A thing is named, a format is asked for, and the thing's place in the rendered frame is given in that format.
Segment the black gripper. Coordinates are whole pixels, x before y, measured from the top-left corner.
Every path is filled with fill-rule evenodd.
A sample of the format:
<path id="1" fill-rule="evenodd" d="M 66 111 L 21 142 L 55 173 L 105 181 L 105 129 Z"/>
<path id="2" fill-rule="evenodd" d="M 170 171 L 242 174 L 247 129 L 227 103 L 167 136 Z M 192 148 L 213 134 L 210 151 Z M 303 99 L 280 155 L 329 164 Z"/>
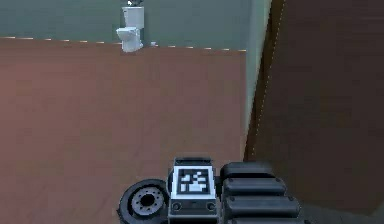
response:
<path id="1" fill-rule="evenodd" d="M 119 224 L 166 224 L 168 201 L 164 180 L 139 181 L 120 197 L 117 208 Z"/>

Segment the brown room door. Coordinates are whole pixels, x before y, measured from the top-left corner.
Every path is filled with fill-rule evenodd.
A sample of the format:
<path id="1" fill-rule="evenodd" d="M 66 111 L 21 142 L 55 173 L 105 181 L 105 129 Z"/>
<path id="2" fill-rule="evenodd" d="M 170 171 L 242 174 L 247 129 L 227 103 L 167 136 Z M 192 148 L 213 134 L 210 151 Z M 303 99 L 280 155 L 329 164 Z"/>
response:
<path id="1" fill-rule="evenodd" d="M 300 201 L 384 203 L 384 0 L 272 0 L 245 157 Z"/>

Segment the white toilet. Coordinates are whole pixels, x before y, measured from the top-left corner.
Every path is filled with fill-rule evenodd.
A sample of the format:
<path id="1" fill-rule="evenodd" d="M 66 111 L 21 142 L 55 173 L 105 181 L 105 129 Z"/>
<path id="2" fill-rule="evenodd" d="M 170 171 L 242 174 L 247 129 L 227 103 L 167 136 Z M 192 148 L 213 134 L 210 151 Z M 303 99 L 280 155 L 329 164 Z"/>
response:
<path id="1" fill-rule="evenodd" d="M 124 52 L 134 52 L 143 47 L 141 30 L 144 28 L 143 7 L 123 7 L 124 27 L 118 28 L 116 33 L 121 41 Z"/>

